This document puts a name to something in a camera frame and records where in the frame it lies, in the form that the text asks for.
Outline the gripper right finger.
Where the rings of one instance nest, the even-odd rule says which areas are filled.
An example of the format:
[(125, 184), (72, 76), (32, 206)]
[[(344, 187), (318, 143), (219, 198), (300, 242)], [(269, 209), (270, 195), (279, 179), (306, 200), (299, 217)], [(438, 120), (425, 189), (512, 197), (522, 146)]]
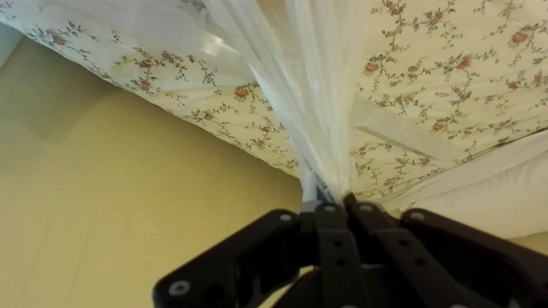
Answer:
[(548, 256), (425, 209), (344, 205), (360, 258), (402, 282), (410, 308), (548, 308)]

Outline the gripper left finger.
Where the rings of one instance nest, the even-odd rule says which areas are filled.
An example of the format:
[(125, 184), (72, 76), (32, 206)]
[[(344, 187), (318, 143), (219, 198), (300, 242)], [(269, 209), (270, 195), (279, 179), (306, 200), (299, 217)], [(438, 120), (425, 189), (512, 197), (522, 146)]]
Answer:
[(154, 308), (369, 308), (348, 205), (275, 209), (161, 278)]

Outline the clear white plastic bag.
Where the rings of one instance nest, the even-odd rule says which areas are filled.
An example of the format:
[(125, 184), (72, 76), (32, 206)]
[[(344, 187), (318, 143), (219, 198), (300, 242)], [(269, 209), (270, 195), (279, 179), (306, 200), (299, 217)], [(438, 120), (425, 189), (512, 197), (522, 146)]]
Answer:
[(181, 0), (71, 0), (99, 20), (172, 46), (247, 62), (289, 135), (303, 170), (303, 200), (340, 202), (351, 193), (356, 130), (434, 160), (459, 149), (358, 97), (358, 62), (369, 40), (370, 0), (199, 0), (214, 25)]

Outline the white pillow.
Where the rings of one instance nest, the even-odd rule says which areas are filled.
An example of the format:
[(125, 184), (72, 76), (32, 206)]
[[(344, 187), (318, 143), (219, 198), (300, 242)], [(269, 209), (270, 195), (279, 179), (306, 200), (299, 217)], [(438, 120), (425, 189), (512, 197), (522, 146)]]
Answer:
[(548, 231), (548, 130), (505, 144), (384, 203), (429, 210), (501, 238)]

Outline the floral bed sheet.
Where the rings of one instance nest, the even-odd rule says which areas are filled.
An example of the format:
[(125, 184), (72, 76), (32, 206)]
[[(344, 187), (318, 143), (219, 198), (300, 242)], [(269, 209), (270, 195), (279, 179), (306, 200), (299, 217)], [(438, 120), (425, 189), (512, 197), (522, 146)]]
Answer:
[[(495, 148), (548, 128), (548, 0), (375, 0), (357, 62), (359, 96), (461, 149), (436, 162), (372, 135), (351, 148), (358, 197), (390, 201)], [(193, 47), (176, 52), (76, 8), (0, 0), (0, 23), (176, 117), (298, 176), (260, 86)]]

